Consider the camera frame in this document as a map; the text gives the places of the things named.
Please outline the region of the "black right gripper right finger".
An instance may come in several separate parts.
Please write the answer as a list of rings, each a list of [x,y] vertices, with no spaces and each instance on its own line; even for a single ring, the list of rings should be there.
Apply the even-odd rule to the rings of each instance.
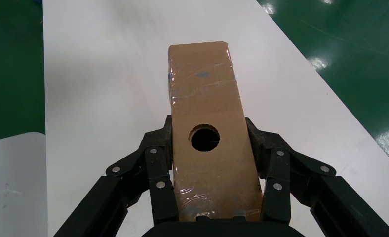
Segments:
[[[258,175],[265,180],[261,221],[289,224],[295,197],[327,237],[389,237],[387,223],[334,167],[295,151],[250,119],[246,125]]]

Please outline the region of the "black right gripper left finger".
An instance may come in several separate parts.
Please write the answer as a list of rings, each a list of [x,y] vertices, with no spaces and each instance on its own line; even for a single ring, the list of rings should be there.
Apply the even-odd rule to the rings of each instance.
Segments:
[[[150,192],[154,227],[144,235],[165,233],[157,225],[178,221],[178,208],[170,180],[173,161],[172,122],[145,133],[138,149],[106,169],[79,205],[56,232],[57,237],[114,237],[129,207]]]

